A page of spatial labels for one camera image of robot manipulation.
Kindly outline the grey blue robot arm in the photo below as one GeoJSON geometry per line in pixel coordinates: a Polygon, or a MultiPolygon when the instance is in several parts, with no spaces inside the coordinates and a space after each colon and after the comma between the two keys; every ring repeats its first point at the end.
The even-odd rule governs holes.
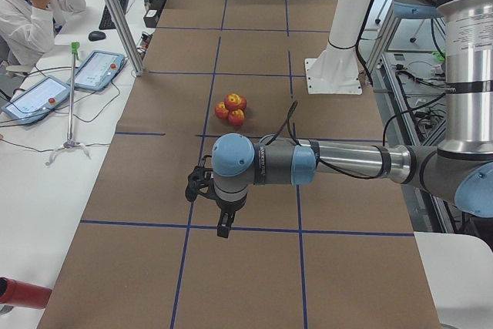
{"type": "Polygon", "coordinates": [[[228,237],[251,184],[310,183],[316,172],[410,184],[477,217],[492,215],[492,0],[394,0],[428,6],[446,25],[446,136],[434,146],[355,146],[301,140],[253,143],[236,133],[213,145],[210,190],[228,237]]]}

